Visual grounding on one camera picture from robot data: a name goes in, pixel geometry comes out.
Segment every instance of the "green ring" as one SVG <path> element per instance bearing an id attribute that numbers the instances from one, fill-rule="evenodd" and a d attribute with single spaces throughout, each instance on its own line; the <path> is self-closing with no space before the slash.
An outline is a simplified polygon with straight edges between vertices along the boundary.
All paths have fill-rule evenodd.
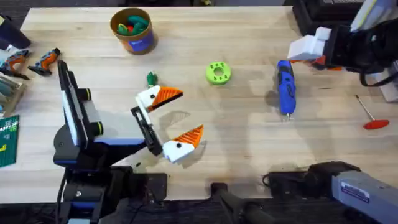
<path id="1" fill-rule="evenodd" d="M 216 75 L 215 70 L 219 68 L 223 71 L 222 75 Z M 206 68 L 206 78 L 214 85 L 224 85 L 231 78 L 231 68 L 224 62 L 213 62 Z"/>

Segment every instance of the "wooden tabletop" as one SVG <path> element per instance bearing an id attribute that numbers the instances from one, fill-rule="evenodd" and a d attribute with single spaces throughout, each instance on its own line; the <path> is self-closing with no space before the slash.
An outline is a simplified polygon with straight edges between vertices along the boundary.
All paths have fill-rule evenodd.
<path id="1" fill-rule="evenodd" d="M 307 170 L 310 164 L 345 161 L 398 187 L 398 107 L 377 88 L 362 87 L 358 74 L 319 72 L 294 64 L 297 108 L 282 122 L 274 88 L 275 65 L 298 39 L 291 7 L 147 8 L 158 46 L 131 55 L 109 28 L 118 8 L 31 9 L 22 31 L 33 41 L 28 64 L 58 47 L 78 84 L 90 88 L 97 109 L 123 119 L 146 75 L 184 91 L 153 113 L 158 132 L 170 138 L 203 124 L 202 143 L 180 164 L 143 149 L 120 164 L 137 172 L 169 175 L 167 199 L 207 198 L 212 182 L 226 182 L 242 197 L 269 197 L 261 176 L 273 170 Z M 206 66 L 232 68 L 223 86 L 210 85 Z M 32 78 L 18 104 L 21 116 L 17 163 L 0 169 L 0 203 L 54 202 L 63 169 L 52 162 L 53 137 L 64 124 L 56 65 Z M 366 113 L 391 124 L 366 131 Z"/>

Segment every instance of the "white 3d printed part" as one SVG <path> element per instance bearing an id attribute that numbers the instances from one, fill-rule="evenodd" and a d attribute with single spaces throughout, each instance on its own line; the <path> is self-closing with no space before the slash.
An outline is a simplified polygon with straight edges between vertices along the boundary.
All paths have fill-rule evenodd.
<path id="1" fill-rule="evenodd" d="M 166 159 L 174 163 L 177 160 L 185 157 L 189 153 L 193 152 L 194 149 L 195 148 L 192 144 L 182 143 L 178 141 L 168 141 L 163 145 L 163 154 Z"/>
<path id="2" fill-rule="evenodd" d="M 331 29 L 318 27 L 313 35 L 306 35 L 290 43 L 287 59 L 289 60 L 310 60 L 317 59 L 323 55 L 325 41 L 329 39 Z"/>

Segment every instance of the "cylindrical container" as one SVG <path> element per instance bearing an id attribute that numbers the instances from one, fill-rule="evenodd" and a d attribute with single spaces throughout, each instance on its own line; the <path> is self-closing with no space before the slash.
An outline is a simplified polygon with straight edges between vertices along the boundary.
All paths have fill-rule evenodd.
<path id="1" fill-rule="evenodd" d="M 0 39 L 18 49 L 25 49 L 30 45 L 30 40 L 8 18 L 1 15 Z"/>
<path id="2" fill-rule="evenodd" d="M 141 16 L 149 25 L 138 35 L 126 36 L 117 32 L 120 23 L 128 25 L 129 16 Z M 114 35 L 120 40 L 124 48 L 133 54 L 142 55 L 149 53 L 156 45 L 155 34 L 152 30 L 152 22 L 148 13 L 138 8 L 127 8 L 117 12 L 111 19 L 111 29 Z"/>

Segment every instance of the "blue power tool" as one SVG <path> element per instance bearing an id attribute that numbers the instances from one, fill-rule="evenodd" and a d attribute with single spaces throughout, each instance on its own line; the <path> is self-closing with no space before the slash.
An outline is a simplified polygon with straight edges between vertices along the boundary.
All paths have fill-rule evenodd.
<path id="1" fill-rule="evenodd" d="M 280 60 L 277 66 L 279 108 L 283 115 L 290 120 L 290 115 L 296 109 L 296 86 L 294 85 L 294 76 L 292 65 L 287 60 Z"/>

